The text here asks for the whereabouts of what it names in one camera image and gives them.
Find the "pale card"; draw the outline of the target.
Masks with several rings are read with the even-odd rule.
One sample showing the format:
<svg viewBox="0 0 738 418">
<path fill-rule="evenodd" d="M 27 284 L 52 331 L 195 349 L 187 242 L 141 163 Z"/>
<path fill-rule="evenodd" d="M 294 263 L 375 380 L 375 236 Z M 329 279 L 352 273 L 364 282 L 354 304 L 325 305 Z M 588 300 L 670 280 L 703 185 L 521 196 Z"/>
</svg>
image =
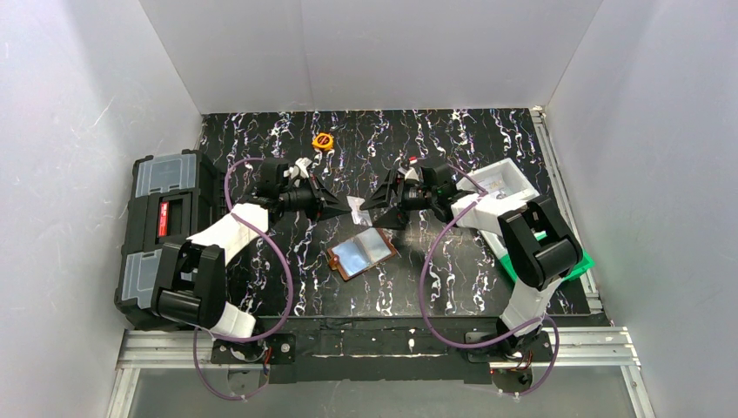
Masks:
<svg viewBox="0 0 738 418">
<path fill-rule="evenodd" d="M 372 218 L 368 211 L 361 210 L 360 207 L 365 203 L 365 200 L 360 197 L 347 196 L 347 203 L 351 208 L 352 221 L 357 226 L 371 226 Z"/>
</svg>

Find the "white card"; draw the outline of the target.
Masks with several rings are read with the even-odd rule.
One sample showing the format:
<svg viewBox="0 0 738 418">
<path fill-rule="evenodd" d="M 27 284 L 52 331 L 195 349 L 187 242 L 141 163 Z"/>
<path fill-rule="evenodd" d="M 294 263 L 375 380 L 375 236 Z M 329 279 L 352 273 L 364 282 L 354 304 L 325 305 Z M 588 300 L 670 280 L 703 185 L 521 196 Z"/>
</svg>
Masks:
<svg viewBox="0 0 738 418">
<path fill-rule="evenodd" d="M 511 189 L 502 176 L 492 176 L 479 181 L 487 194 L 494 199 L 505 199 L 511 195 Z"/>
</svg>

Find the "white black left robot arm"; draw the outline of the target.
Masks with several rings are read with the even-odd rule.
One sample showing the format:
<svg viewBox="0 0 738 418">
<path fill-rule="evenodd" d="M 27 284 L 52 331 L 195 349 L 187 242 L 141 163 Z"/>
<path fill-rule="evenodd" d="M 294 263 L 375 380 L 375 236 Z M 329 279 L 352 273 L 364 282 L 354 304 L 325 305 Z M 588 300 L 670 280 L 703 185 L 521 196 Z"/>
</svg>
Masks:
<svg viewBox="0 0 738 418">
<path fill-rule="evenodd" d="M 310 158 L 243 158 L 258 173 L 245 202 L 231 200 L 225 179 L 226 214 L 212 226 L 163 246 L 151 294 L 151 310 L 161 318 L 202 329 L 220 340 L 248 343 L 275 334 L 287 321 L 294 297 L 291 268 L 267 230 L 287 212 L 302 212 L 320 222 L 348 214 L 351 208 L 312 173 Z M 285 310 L 278 323 L 256 334 L 256 318 L 227 296 L 226 268 L 255 239 L 277 255 L 285 272 Z"/>
</svg>

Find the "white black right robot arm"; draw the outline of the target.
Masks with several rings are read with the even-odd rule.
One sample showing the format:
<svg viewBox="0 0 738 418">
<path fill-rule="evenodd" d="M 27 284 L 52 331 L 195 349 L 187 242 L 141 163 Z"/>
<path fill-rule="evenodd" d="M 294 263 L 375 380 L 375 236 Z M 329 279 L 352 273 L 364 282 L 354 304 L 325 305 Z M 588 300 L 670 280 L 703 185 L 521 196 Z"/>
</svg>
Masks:
<svg viewBox="0 0 738 418">
<path fill-rule="evenodd" d="M 462 343 L 441 335 L 430 321 L 426 297 L 419 309 L 431 334 L 450 347 L 481 350 L 501 344 L 507 352 L 523 350 L 538 336 L 549 301 L 565 278 L 584 259 L 584 250 L 556 203 L 538 194 L 516 199 L 493 195 L 480 178 L 512 161 L 463 172 L 447 162 L 413 160 L 407 168 L 390 170 L 361 205 L 361 210 L 384 209 L 373 221 L 383 229 L 403 230 L 411 211 L 428 210 L 445 223 L 426 253 L 421 276 L 430 271 L 435 248 L 453 227 L 491 233 L 502 239 L 517 275 L 508 304 L 496 323 L 496 335 L 480 342 Z"/>
</svg>

